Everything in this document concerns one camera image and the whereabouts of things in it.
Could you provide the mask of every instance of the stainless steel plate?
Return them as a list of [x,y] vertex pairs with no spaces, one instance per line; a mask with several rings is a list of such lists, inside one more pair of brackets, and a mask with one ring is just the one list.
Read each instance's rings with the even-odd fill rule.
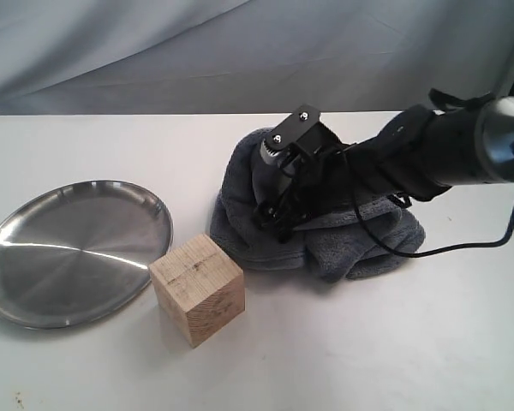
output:
[[50,191],[0,225],[0,317],[60,328],[112,313],[148,285],[171,238],[164,203],[134,184]]

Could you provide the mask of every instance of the gray towel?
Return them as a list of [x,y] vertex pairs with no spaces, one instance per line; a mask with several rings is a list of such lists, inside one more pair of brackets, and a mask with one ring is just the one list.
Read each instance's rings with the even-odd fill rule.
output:
[[[224,174],[210,229],[211,238],[242,268],[258,271],[303,266],[327,282],[373,277],[391,271],[405,259],[375,245],[353,211],[331,213],[296,228],[279,243],[252,222],[257,206],[251,183],[251,154],[269,128],[256,130],[238,143]],[[388,246],[413,253],[425,232],[415,217],[387,199],[361,207],[369,228]]]

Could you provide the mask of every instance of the white table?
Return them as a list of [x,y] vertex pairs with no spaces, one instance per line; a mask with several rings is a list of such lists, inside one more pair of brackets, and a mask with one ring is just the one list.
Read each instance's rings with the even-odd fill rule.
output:
[[[392,116],[323,119],[355,141]],[[282,118],[2,117],[0,222],[64,184],[125,180],[164,200],[178,246],[207,229],[235,143]],[[500,237],[513,197],[455,188],[416,205],[424,248]],[[333,287],[297,272],[246,281],[247,311],[194,350],[152,288],[72,330],[0,320],[0,411],[514,410],[514,238]]]

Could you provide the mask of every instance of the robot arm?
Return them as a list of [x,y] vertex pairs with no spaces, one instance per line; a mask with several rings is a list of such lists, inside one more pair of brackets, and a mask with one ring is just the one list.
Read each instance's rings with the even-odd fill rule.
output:
[[254,153],[255,222],[286,241],[301,223],[346,209],[358,215],[379,197],[407,207],[457,185],[514,182],[514,97],[460,100],[432,90],[431,99],[444,113],[416,105],[354,145],[316,109],[299,108]]

